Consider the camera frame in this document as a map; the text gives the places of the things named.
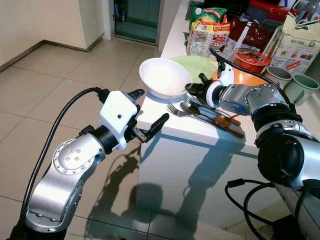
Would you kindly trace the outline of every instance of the red lid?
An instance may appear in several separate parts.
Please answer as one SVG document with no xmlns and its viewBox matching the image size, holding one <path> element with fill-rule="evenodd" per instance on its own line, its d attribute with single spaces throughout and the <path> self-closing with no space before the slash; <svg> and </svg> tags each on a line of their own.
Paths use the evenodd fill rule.
<svg viewBox="0 0 320 240">
<path fill-rule="evenodd" d="M 268 12 L 273 12 L 273 13 L 282 14 L 282 15 L 287 15 L 288 12 L 290 11 L 289 7 L 278 6 L 272 3 L 258 1 L 258 0 L 252 0 L 250 5 L 262 10 L 266 10 Z"/>
<path fill-rule="evenodd" d="M 245 48 L 238 48 L 235 50 L 236 58 L 245 63 L 255 66 L 266 66 L 270 63 L 270 59 L 261 52 L 248 50 Z"/>
</svg>

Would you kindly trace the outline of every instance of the green plate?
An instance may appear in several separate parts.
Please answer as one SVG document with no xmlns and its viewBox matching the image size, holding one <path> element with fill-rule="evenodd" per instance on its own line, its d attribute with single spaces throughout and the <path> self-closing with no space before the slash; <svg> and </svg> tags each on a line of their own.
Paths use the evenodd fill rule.
<svg viewBox="0 0 320 240">
<path fill-rule="evenodd" d="M 192 81 L 196 84 L 202 83 L 199 74 L 204 73 L 208 79 L 212 78 L 212 74 L 217 68 L 209 59 L 203 56 L 174 56 L 170 60 L 183 66 L 191 75 Z"/>
</svg>

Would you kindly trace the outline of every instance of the gray mug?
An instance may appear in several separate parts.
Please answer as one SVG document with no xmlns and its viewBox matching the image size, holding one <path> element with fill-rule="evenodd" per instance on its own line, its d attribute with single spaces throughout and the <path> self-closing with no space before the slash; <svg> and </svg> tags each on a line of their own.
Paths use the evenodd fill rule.
<svg viewBox="0 0 320 240">
<path fill-rule="evenodd" d="M 284 92 L 292 103 L 300 106 L 318 89 L 319 84 L 314 79 L 297 74 L 285 86 Z"/>
<path fill-rule="evenodd" d="M 284 89 L 284 87 L 292 79 L 292 75 L 290 74 L 290 72 L 276 66 L 268 66 L 263 75 L 272 80 L 281 89 Z"/>
</svg>

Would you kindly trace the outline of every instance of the countertop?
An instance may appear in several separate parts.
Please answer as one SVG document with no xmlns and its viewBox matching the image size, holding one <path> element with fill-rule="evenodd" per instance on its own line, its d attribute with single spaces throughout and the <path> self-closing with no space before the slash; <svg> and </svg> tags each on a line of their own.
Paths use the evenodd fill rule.
<svg viewBox="0 0 320 240">
<path fill-rule="evenodd" d="M 166 44 L 162 51 L 161 58 L 169 59 L 176 56 L 186 56 L 186 47 L 184 45 L 185 35 L 188 32 L 189 21 L 185 20 L 189 0 L 182 0 L 175 16 L 173 25 L 168 35 Z M 137 118 L 138 127 L 149 129 L 150 125 L 162 114 L 167 113 L 168 101 L 147 94 L 141 107 L 141 114 Z M 179 101 L 173 102 L 179 108 Z M 297 107 L 297 112 L 301 114 L 305 127 L 316 137 L 320 139 L 320 100 L 315 96 L 306 101 L 302 106 Z M 240 139 L 229 132 L 201 122 L 192 117 L 177 117 L 170 113 L 169 120 L 163 126 L 161 133 L 171 137 L 198 142 L 214 146 L 218 140 L 225 141 L 225 148 L 230 149 L 232 145 L 243 145 L 240 152 L 250 155 L 258 155 L 258 149 L 254 144 L 256 131 L 250 116 L 237 116 L 241 122 L 241 129 L 245 133 L 245 138 Z"/>
</svg>

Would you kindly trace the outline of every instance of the fork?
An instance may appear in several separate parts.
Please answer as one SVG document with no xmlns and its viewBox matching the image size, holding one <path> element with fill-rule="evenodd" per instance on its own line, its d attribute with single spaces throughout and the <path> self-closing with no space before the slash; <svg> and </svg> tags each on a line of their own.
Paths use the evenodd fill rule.
<svg viewBox="0 0 320 240">
<path fill-rule="evenodd" d="M 234 115 L 233 117 L 230 117 L 228 115 L 226 115 L 223 111 L 220 111 L 216 108 L 211 108 L 211 107 L 208 107 L 208 106 L 205 106 L 205 105 L 202 105 L 202 104 L 199 104 L 197 102 L 194 102 L 192 101 L 192 99 L 188 96 L 187 99 L 186 99 L 186 102 L 188 104 L 190 104 L 191 106 L 193 107 L 196 107 L 196 108 L 206 108 L 208 110 L 210 110 L 211 112 L 214 112 L 215 114 L 218 114 L 218 115 L 222 115 L 222 116 L 225 116 L 227 119 L 229 119 L 234 125 L 237 125 L 237 126 L 240 126 L 241 125 L 241 122 L 234 119 L 234 117 L 236 117 L 236 115 Z"/>
<path fill-rule="evenodd" d="M 167 109 L 168 109 L 169 112 L 171 112 L 172 114 L 174 114 L 174 115 L 176 115 L 178 117 L 187 117 L 187 116 L 194 117 L 194 118 L 199 119 L 199 120 L 201 120 L 201 121 L 203 121 L 203 122 L 205 122 L 207 124 L 213 125 L 213 126 L 219 128 L 221 130 L 229 132 L 229 133 L 237 136 L 238 138 L 243 138 L 244 137 L 244 135 L 242 133 L 234 131 L 233 129 L 231 129 L 229 127 L 221 126 L 219 124 L 216 124 L 214 121 L 205 120 L 205 119 L 203 119 L 203 118 L 201 118 L 201 117 L 199 117 L 197 115 L 193 115 L 193 114 L 185 112 L 185 111 L 180 111 L 180 110 L 176 109 L 176 107 L 173 106 L 171 102 L 169 102 L 167 104 Z"/>
</svg>

